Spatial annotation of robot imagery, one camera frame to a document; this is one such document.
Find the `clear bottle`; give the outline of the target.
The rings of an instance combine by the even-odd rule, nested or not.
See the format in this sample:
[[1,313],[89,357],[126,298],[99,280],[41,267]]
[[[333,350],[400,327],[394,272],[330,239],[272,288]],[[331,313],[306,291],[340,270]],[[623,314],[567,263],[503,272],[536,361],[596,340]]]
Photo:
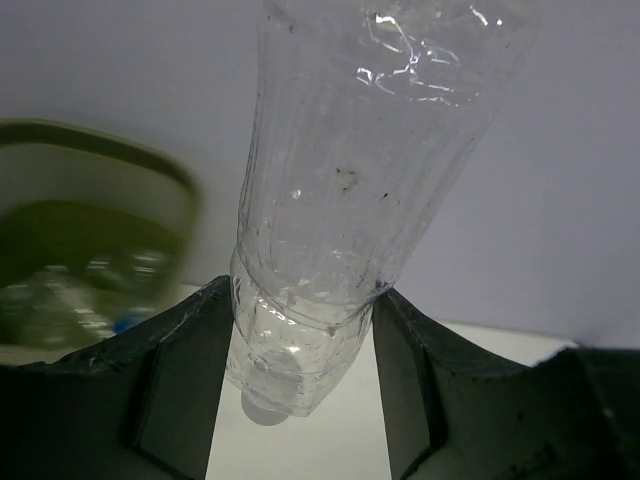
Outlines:
[[252,421],[340,382],[540,23],[537,1],[263,3],[227,360]]

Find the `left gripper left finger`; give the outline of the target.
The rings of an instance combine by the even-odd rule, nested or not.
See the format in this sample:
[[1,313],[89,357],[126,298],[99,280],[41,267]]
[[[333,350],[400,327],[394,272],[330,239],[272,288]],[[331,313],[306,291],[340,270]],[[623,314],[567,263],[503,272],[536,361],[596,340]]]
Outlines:
[[5,479],[202,479],[233,326],[220,276],[59,361],[1,369]]

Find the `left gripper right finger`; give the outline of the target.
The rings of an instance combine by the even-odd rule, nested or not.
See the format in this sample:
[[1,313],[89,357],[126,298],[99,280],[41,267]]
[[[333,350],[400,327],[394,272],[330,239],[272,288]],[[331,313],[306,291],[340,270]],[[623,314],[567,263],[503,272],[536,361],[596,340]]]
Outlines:
[[373,338],[395,479],[635,479],[639,354],[567,348],[535,366],[379,297]]

